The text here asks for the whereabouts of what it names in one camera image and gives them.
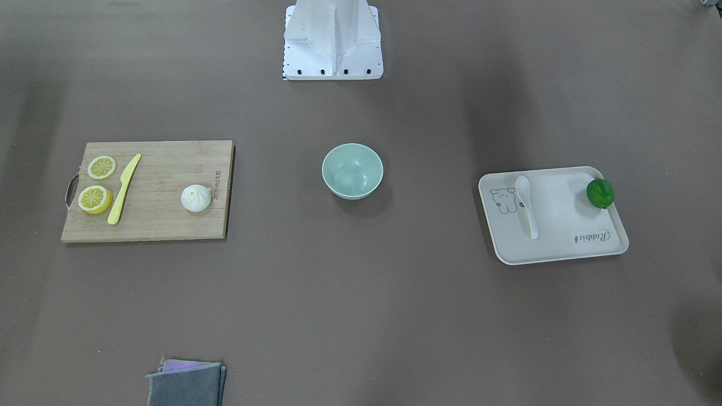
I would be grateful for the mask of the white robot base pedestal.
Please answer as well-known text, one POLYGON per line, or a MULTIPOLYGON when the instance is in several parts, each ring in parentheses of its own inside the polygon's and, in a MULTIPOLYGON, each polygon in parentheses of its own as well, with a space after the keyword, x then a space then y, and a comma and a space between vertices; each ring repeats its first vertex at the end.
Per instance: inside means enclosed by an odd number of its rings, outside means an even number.
POLYGON ((379 12, 368 2, 297 1, 286 8, 284 23, 284 80, 384 76, 379 12))

